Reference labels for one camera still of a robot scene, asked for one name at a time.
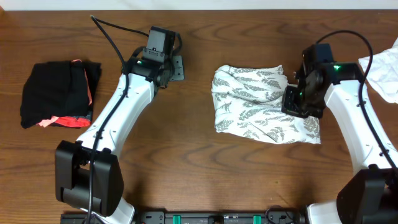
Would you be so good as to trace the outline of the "white fern print garment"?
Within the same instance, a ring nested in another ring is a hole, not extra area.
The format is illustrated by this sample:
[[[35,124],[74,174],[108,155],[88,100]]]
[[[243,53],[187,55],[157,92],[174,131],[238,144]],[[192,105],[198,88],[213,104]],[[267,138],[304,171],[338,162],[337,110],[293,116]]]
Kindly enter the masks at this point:
[[[272,144],[320,144],[319,119],[282,112],[282,96],[287,86],[281,65],[221,66],[215,71],[211,87],[216,131]]]

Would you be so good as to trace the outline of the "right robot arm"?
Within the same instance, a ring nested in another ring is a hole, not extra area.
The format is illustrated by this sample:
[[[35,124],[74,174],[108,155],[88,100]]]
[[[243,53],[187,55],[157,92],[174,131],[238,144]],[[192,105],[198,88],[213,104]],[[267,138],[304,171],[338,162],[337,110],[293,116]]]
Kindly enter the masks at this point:
[[[299,118],[321,118],[329,108],[349,149],[353,177],[336,199],[309,205],[301,223],[397,223],[397,162],[392,146],[368,100],[363,74],[355,63],[337,63],[329,44],[313,44],[302,53],[287,86],[282,112]]]

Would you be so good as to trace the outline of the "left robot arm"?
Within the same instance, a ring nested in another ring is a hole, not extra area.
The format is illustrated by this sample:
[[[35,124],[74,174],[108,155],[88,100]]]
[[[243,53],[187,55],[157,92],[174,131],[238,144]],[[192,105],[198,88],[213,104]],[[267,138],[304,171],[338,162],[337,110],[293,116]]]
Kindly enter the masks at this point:
[[[61,223],[132,223],[135,208],[124,197],[119,157],[126,138],[159,89],[184,79],[182,38],[151,27],[147,45],[122,64],[117,88],[94,123],[75,142],[55,151],[55,195],[83,210],[64,214]]]

